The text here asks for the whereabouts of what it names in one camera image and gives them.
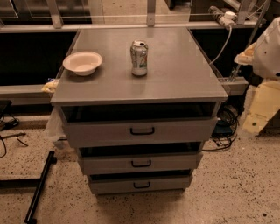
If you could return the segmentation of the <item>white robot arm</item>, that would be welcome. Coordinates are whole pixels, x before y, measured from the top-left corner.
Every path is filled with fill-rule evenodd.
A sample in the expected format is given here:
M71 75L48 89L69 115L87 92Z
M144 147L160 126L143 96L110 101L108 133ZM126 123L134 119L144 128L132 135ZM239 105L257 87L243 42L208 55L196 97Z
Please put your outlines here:
M254 74L262 78L242 125L243 130L258 135L280 109L280 17L234 62L252 66Z

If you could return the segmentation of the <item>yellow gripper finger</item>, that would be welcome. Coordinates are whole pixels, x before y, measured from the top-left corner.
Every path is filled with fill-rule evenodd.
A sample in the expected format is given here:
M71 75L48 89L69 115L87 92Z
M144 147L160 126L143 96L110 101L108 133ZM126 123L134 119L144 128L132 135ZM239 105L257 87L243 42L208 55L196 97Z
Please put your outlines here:
M255 47L256 43L248 46L243 52L235 56L234 62L243 66L251 66L253 64Z
M263 82L255 89L242 129L258 135L279 109L280 82L276 80Z

